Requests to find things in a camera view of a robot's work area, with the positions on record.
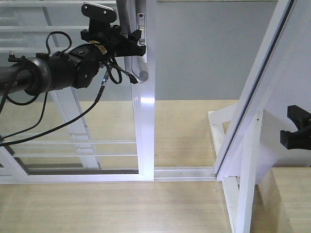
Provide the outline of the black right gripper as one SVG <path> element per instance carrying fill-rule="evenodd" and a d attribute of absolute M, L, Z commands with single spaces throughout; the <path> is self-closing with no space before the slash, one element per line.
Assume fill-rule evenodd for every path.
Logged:
<path fill-rule="evenodd" d="M 280 131 L 280 143 L 288 150 L 311 149 L 311 114 L 297 105 L 287 107 L 287 117 L 297 127 L 297 131 Z"/>

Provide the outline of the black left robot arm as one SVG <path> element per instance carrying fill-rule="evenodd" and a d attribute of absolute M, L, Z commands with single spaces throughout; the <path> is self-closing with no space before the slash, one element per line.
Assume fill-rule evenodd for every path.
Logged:
<path fill-rule="evenodd" d="M 53 55 L 37 53 L 35 57 L 15 58 L 10 67 L 0 69 L 0 93 L 25 91 L 28 95 L 59 90 L 67 87 L 87 88 L 100 68 L 108 65 L 118 75 L 124 73 L 116 57 L 143 56 L 145 46 L 139 46 L 141 31 L 135 30 L 128 36 L 121 34 L 118 25 L 109 26 L 105 32 L 81 31 L 86 43 L 72 50 L 65 49 Z"/>

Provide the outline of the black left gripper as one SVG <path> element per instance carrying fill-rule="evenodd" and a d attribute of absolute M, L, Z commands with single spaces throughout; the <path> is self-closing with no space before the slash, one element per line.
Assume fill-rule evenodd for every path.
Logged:
<path fill-rule="evenodd" d="M 121 34 L 120 28 L 109 28 L 105 33 L 91 33 L 84 29 L 80 34 L 82 40 L 97 44 L 96 47 L 102 51 L 104 57 L 143 56 L 146 53 L 146 46 L 135 43 L 141 39 L 141 30 L 129 33 L 127 38 L 130 41 L 124 41 L 125 37 Z"/>

